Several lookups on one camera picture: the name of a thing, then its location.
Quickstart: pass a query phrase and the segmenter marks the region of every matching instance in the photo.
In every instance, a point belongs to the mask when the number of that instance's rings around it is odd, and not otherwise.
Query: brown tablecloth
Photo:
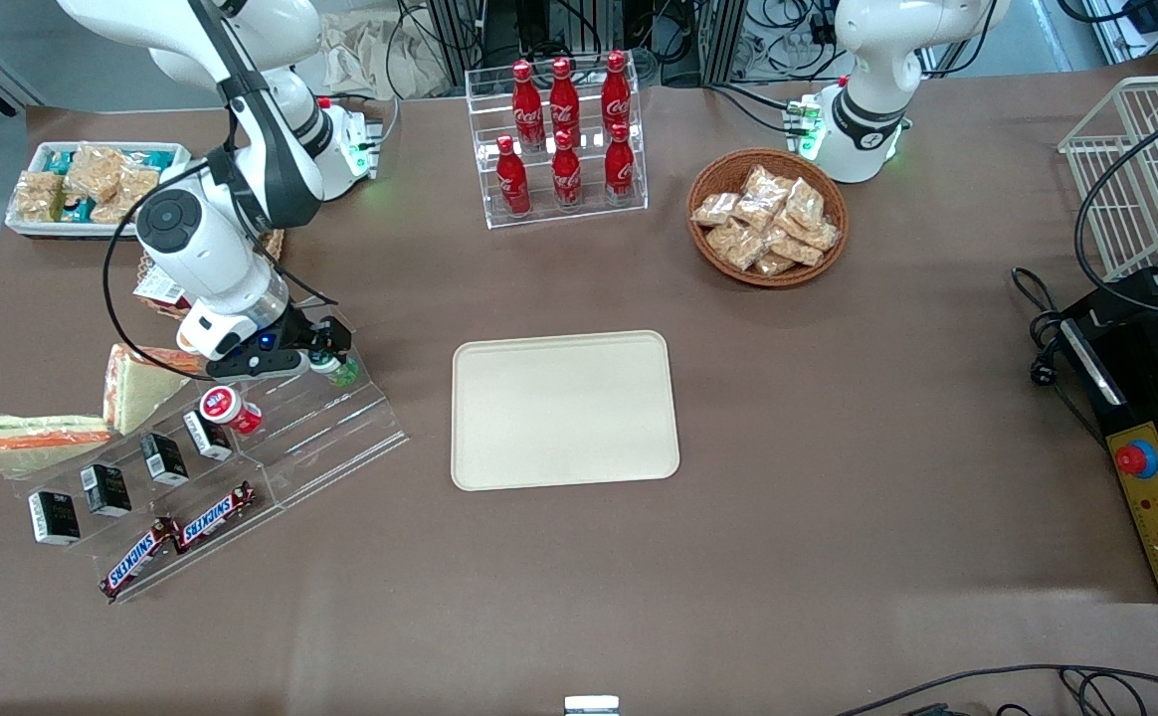
[[[689,241],[695,173],[776,143],[714,95],[644,95],[646,212],[498,232],[463,102],[408,103],[379,181],[290,232],[285,260],[343,301],[410,443],[123,607],[86,558],[32,542],[0,481],[0,713],[526,715],[576,693],[620,694],[629,716],[834,713],[963,667],[1158,671],[1114,476],[1028,383],[1033,309],[1007,282],[1024,263],[1063,302],[1085,291],[1054,145],[1128,72],[925,82],[892,166],[844,190],[846,254],[796,291],[745,288]],[[226,129],[29,119],[32,145],[205,151]],[[97,411],[101,258],[0,236],[0,411]],[[124,246],[117,276],[137,260]],[[119,304],[139,338],[170,339]],[[452,484],[457,345],[630,329],[668,341],[675,476]],[[1064,694],[998,678],[906,706],[1002,699],[1041,713]]]

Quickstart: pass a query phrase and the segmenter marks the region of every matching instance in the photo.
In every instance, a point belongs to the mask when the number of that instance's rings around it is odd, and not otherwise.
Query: white plastic basket
[[[170,151],[173,163],[164,169],[160,180],[166,176],[183,171],[189,163],[189,149],[179,144],[169,141],[91,141],[89,144],[101,144],[113,146],[119,151]],[[35,154],[30,158],[27,171],[44,171],[47,159],[56,151],[75,151],[80,148],[79,141],[45,141],[35,148]],[[5,226],[19,232],[21,235],[64,235],[74,239],[110,239],[115,233],[116,224],[72,222],[72,221],[21,221],[12,210],[14,195],[9,195],[9,206],[5,210]],[[124,227],[124,235],[137,235],[138,228],[134,226]]]
[[[1070,161],[1080,198],[1104,171],[1158,129],[1158,76],[1128,78],[1056,146]],[[1158,263],[1158,141],[1098,193],[1089,226],[1106,280]]]

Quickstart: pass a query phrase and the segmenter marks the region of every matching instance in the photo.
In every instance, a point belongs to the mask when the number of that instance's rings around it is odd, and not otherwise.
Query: white tray
[[[453,363],[460,489],[655,481],[680,466],[655,331],[466,343]]]
[[[189,163],[189,151],[179,144],[169,141],[91,141],[89,144],[104,144],[113,146],[119,151],[170,151],[173,163],[160,175],[160,180],[171,176],[177,171],[183,171]],[[35,148],[35,154],[30,158],[27,171],[44,171],[44,165],[53,151],[79,149],[79,141],[45,141]],[[72,222],[72,221],[21,221],[12,212],[14,204],[14,192],[9,193],[9,207],[5,210],[5,226],[19,232],[21,235],[73,235],[73,236],[102,236],[110,239],[115,233],[116,224]],[[137,235],[138,227],[129,224],[124,227],[124,235]]]

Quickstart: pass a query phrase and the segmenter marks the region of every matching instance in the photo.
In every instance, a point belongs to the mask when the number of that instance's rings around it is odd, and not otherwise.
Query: bottle cap
[[[233,387],[219,385],[203,394],[198,411],[214,423],[228,423],[243,411],[243,396]]]

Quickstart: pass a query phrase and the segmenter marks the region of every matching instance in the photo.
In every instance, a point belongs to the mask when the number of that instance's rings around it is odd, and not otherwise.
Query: coca-cola bottle
[[[552,131],[566,131],[570,139],[579,136],[579,94],[570,81],[570,58],[552,59]]]
[[[610,126],[610,148],[606,149],[606,200],[611,207],[628,207],[632,200],[632,148],[628,125]]]
[[[573,139],[565,130],[554,136],[557,152],[552,155],[552,190],[557,195],[557,206],[563,212],[574,212],[582,204],[582,183],[579,180],[579,158],[576,156]]]
[[[521,218],[530,213],[530,189],[526,185],[526,165],[512,151],[512,137],[501,134],[496,140],[500,148],[500,158],[496,163],[496,174],[500,178],[500,191],[504,203],[512,218]]]
[[[512,118],[516,119],[516,134],[521,139],[521,151],[533,153],[543,151],[543,105],[540,102],[540,90],[535,89],[530,63],[525,59],[512,63]]]
[[[606,82],[601,86],[601,124],[606,134],[615,123],[628,123],[628,102],[632,90],[628,87],[628,58],[623,50],[610,50],[606,56]]]

